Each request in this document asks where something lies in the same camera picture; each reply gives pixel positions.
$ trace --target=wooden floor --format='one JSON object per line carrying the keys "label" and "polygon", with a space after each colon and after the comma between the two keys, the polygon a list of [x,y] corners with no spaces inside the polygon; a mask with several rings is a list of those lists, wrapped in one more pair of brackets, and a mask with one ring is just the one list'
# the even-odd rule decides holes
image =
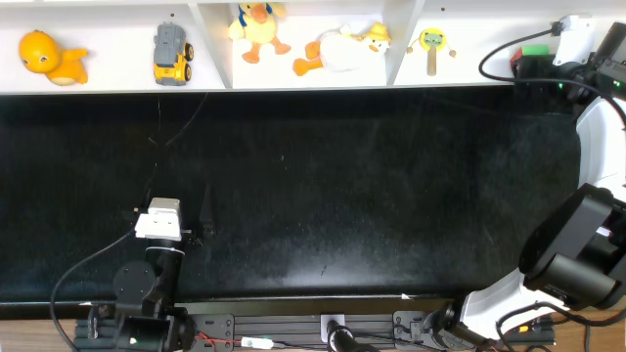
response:
{"label": "wooden floor", "polygon": [[[585,312],[588,319],[601,320],[615,314],[614,311]],[[62,321],[72,338],[74,321]],[[567,323],[556,327],[557,345],[553,352],[583,352],[585,330],[582,326]],[[624,322],[608,328],[592,328],[592,352],[625,352],[626,335]],[[0,352],[22,351],[69,351],[50,321],[0,321]]]}

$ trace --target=orange beak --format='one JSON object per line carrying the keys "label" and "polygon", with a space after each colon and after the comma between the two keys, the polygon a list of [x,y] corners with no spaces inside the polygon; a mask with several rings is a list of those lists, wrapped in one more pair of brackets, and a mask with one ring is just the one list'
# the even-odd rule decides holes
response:
{"label": "orange beak", "polygon": [[265,23],[267,21],[267,10],[265,9],[265,4],[254,5],[250,14],[252,15],[252,18],[259,23]]}

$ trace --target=plush toy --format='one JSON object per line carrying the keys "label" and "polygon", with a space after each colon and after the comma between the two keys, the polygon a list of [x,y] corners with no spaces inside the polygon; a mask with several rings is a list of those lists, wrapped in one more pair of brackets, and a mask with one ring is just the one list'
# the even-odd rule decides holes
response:
{"label": "plush toy", "polygon": [[322,35],[319,41],[306,45],[306,59],[296,59],[293,71],[298,76],[311,69],[323,67],[335,72],[366,66],[384,56],[391,38],[387,27],[376,22],[363,36],[353,35],[347,24],[339,31],[332,30]]}
{"label": "plush toy", "polygon": [[20,41],[20,58],[31,72],[44,73],[54,84],[67,86],[87,83],[87,72],[80,59],[86,49],[65,50],[50,35],[35,30]]}
{"label": "plush toy", "polygon": [[285,7],[278,3],[239,4],[239,17],[228,28],[228,36],[233,40],[245,37],[252,43],[252,49],[242,55],[244,60],[251,64],[258,63],[261,45],[267,43],[274,46],[277,55],[286,54],[291,50],[291,46],[281,43],[276,37],[278,27],[272,16],[283,18],[286,14]]}

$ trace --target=yellow hat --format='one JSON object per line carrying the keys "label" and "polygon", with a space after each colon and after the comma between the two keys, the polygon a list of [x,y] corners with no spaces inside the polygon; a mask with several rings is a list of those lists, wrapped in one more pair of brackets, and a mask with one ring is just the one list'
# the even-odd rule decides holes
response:
{"label": "yellow hat", "polygon": [[374,40],[380,40],[380,41],[391,41],[391,38],[389,37],[389,34],[387,34],[387,27],[386,25],[380,23],[380,22],[376,22],[372,25],[372,28],[370,28],[370,31],[363,34],[363,36],[367,37],[367,38],[372,38]]}

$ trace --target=glossy black surface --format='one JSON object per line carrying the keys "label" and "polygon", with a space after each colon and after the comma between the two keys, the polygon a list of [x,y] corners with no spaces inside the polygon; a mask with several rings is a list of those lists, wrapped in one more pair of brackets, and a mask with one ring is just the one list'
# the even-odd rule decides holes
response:
{"label": "glossy black surface", "polygon": [[[160,197],[220,226],[187,253],[179,300],[426,293],[493,284],[577,185],[567,114],[511,88],[0,98],[0,301],[45,301],[73,263],[121,236],[159,168]],[[129,240],[59,300],[112,297],[143,258]]]}

